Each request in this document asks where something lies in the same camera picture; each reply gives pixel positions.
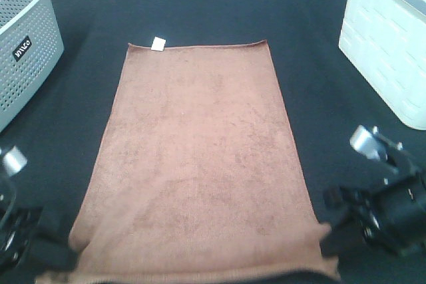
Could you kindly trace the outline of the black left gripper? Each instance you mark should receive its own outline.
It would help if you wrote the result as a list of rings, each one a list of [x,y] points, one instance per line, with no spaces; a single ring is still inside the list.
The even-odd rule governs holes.
[[[1,269],[31,260],[55,271],[75,268],[77,254],[58,236],[41,232],[42,208],[18,208],[1,226]]]

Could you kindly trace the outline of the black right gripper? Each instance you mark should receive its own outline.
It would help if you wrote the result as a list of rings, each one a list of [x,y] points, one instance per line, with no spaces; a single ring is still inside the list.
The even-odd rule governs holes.
[[[403,176],[375,192],[335,186],[324,192],[328,208],[346,207],[343,219],[320,241],[323,257],[360,245],[396,256],[425,253],[425,170]]]

